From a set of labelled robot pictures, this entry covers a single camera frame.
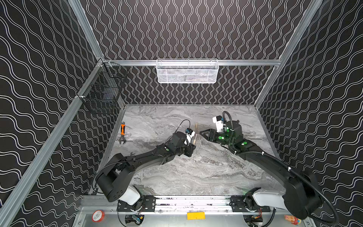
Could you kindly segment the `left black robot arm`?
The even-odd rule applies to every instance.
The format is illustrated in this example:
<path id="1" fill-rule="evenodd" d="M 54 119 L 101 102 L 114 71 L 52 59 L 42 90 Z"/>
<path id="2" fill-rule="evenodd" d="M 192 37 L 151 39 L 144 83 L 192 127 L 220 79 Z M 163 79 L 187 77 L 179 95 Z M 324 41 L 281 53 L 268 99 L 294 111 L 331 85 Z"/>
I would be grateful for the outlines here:
<path id="1" fill-rule="evenodd" d="M 118 153 L 98 171 L 95 184 L 109 202 L 122 201 L 131 206 L 132 211 L 139 211 L 143 196 L 130 186 L 134 175 L 141 170 L 164 165 L 176 156 L 191 157 L 196 148 L 192 143 L 194 136 L 195 131 L 188 128 L 186 132 L 176 131 L 167 142 L 156 146 L 152 151 L 136 156 L 123 156 Z"/>

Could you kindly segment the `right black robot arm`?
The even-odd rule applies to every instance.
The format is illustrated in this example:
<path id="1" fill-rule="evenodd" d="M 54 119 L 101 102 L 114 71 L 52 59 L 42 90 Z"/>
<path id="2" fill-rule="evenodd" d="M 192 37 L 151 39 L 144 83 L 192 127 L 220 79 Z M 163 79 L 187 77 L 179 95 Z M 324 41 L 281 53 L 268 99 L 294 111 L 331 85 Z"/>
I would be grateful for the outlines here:
<path id="1" fill-rule="evenodd" d="M 253 163 L 283 185 L 283 192 L 254 189 L 251 195 L 257 205 L 284 209 L 299 219 L 305 219 L 323 204 L 316 178 L 311 173 L 293 172 L 282 161 L 245 138 L 239 121 L 229 121 L 221 129 L 200 131 L 200 135 L 209 142 L 225 146 L 233 155 Z"/>

